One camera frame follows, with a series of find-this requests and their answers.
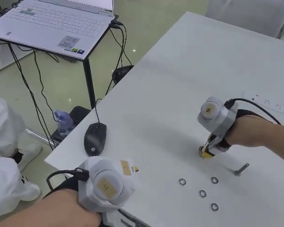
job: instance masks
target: laptop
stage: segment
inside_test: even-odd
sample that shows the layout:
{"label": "laptop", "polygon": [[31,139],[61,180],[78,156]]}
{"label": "laptop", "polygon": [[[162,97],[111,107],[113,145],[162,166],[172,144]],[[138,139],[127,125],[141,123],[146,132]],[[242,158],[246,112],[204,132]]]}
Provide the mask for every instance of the laptop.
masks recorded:
{"label": "laptop", "polygon": [[24,0],[0,17],[0,39],[83,60],[112,19],[113,0]]}

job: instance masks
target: plastic bottle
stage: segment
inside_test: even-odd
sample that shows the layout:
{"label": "plastic bottle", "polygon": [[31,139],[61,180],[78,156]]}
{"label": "plastic bottle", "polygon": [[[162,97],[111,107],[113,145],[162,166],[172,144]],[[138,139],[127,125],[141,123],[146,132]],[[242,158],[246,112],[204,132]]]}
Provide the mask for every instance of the plastic bottle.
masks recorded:
{"label": "plastic bottle", "polygon": [[54,114],[58,124],[58,132],[65,138],[75,128],[74,122],[67,112],[56,110]]}

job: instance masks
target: black mouse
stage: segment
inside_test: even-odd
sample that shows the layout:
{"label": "black mouse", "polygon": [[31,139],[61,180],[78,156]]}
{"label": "black mouse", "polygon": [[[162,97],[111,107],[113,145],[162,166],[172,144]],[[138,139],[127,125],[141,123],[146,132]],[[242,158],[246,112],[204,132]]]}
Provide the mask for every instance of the black mouse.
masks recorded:
{"label": "black mouse", "polygon": [[84,148],[88,156],[98,156],[102,153],[106,141],[107,126],[103,123],[93,123],[84,136]]}

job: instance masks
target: forearm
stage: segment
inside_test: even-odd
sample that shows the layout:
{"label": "forearm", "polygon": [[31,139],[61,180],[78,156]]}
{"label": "forearm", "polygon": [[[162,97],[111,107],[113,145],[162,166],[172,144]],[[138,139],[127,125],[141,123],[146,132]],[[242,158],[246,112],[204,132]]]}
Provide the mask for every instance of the forearm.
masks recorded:
{"label": "forearm", "polygon": [[284,126],[270,124],[264,132],[263,146],[267,147],[284,160]]}
{"label": "forearm", "polygon": [[78,192],[63,189],[0,223],[0,227],[98,227],[101,217],[83,209]]}

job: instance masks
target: laptop keyboard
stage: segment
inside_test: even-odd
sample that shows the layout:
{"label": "laptop keyboard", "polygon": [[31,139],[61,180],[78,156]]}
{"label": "laptop keyboard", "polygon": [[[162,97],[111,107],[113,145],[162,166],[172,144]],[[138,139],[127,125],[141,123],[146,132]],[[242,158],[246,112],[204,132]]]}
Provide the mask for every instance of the laptop keyboard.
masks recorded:
{"label": "laptop keyboard", "polygon": [[65,12],[44,8],[42,5],[20,5],[11,10],[5,17],[22,20],[75,34],[95,37],[103,30],[105,20],[94,20],[81,15],[71,15]]}

